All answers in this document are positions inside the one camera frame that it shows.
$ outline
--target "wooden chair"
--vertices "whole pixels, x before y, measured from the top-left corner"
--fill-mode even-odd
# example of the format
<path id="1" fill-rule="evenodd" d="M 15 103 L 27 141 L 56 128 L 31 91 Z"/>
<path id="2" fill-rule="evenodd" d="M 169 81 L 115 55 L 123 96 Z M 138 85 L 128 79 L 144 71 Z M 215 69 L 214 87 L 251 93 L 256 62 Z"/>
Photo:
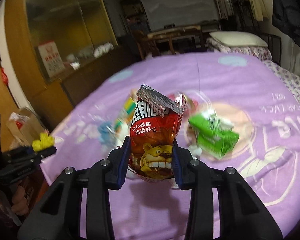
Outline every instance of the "wooden chair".
<path id="1" fill-rule="evenodd" d="M 144 33 L 140 30 L 131 31 L 131 32 L 133 38 L 137 43 L 140 57 L 142 60 L 144 60 L 149 53 L 151 53 L 153 57 L 160 56 L 160 51 L 157 48 L 156 40 L 168 40 L 171 53 L 174 55 L 176 54 L 173 48 L 171 34 L 164 34 L 164 35 L 148 38 L 147 35 L 144 35 Z"/>

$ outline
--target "red snack bag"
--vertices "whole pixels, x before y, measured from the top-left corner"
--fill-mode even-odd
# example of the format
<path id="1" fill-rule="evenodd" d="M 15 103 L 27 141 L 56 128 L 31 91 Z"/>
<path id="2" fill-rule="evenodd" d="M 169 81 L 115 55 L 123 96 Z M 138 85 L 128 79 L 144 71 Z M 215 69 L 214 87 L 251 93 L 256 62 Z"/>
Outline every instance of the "red snack bag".
<path id="1" fill-rule="evenodd" d="M 172 143 L 181 125 L 184 97 L 176 102 L 145 84 L 137 96 L 130 128 L 130 166 L 151 179 L 172 178 Z"/>

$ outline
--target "green tissue pack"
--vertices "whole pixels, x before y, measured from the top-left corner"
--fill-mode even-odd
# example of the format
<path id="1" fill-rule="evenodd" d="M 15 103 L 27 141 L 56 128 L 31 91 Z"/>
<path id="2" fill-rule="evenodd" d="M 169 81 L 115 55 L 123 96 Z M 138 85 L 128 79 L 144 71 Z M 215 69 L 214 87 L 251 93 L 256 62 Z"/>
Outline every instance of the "green tissue pack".
<path id="1" fill-rule="evenodd" d="M 197 145 L 217 159 L 233 150 L 239 134 L 232 131 L 233 124 L 216 116 L 210 109 L 189 118 L 189 124 L 197 136 Z"/>

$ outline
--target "purple blanket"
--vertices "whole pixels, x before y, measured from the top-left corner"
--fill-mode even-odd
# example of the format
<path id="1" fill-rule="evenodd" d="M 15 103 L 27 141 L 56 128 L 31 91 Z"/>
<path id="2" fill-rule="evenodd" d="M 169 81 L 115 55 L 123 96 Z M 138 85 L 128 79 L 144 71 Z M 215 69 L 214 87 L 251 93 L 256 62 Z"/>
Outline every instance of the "purple blanket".
<path id="1" fill-rule="evenodd" d="M 143 83 L 165 95 L 184 92 L 202 109 L 212 107 L 234 123 L 240 139 L 220 161 L 191 145 L 186 118 L 178 144 L 191 145 L 190 151 L 210 167 L 235 167 L 287 235 L 300 218 L 300 105 L 281 80 L 252 56 L 209 52 L 156 57 L 115 74 L 53 132 L 58 151 L 41 165 L 47 182 L 51 184 L 68 166 L 89 168 L 108 155 L 98 125 L 113 121 L 130 90 Z M 190 191 L 171 185 L 169 180 L 150 184 L 127 178 L 122 190 L 110 191 L 116 239 L 183 239 Z M 84 198 L 82 207 L 85 236 Z M 215 205 L 214 237 L 218 225 Z"/>

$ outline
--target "silver bolt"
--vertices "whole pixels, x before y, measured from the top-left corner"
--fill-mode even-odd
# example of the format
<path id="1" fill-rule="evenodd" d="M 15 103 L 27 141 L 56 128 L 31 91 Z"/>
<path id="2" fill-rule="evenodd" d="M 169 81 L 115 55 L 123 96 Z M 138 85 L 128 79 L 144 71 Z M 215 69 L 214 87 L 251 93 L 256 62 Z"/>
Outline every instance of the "silver bolt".
<path id="1" fill-rule="evenodd" d="M 233 167 L 228 167 L 228 168 L 226 169 L 226 171 L 227 171 L 229 174 L 235 174 L 235 168 L 233 168 Z"/>
<path id="2" fill-rule="evenodd" d="M 200 163 L 200 162 L 199 162 L 198 159 L 192 159 L 192 160 L 190 161 L 190 164 L 193 165 L 193 166 L 198 166 L 199 163 Z"/>
<path id="3" fill-rule="evenodd" d="M 108 159 L 103 159 L 103 160 L 101 160 L 100 163 L 101 163 L 102 166 L 107 166 L 107 165 L 110 164 L 110 161 Z"/>
<path id="4" fill-rule="evenodd" d="M 65 168 L 65 174 L 71 174 L 73 172 L 73 168 L 72 167 L 66 167 Z"/>

